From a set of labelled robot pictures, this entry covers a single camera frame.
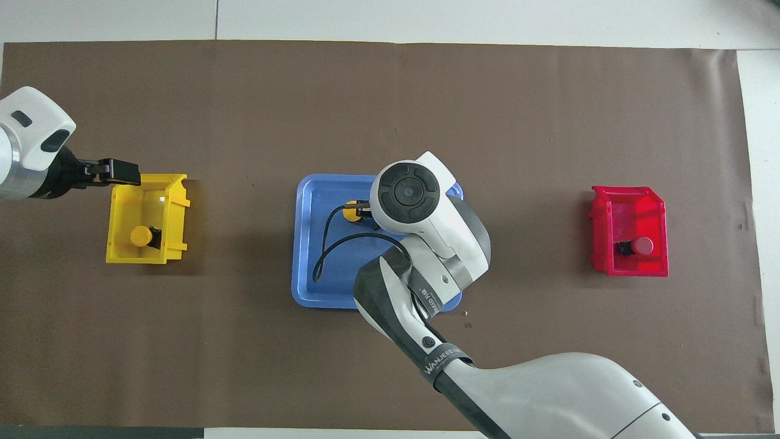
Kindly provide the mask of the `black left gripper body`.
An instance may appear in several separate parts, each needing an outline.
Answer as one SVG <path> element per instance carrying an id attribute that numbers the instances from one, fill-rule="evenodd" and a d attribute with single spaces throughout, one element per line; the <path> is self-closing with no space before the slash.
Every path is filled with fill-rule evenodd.
<path id="1" fill-rule="evenodd" d="M 81 190 L 82 175 L 83 166 L 80 160 L 67 146 L 62 146 L 48 167 L 44 182 L 36 190 L 36 198 L 60 198 L 73 189 Z"/>

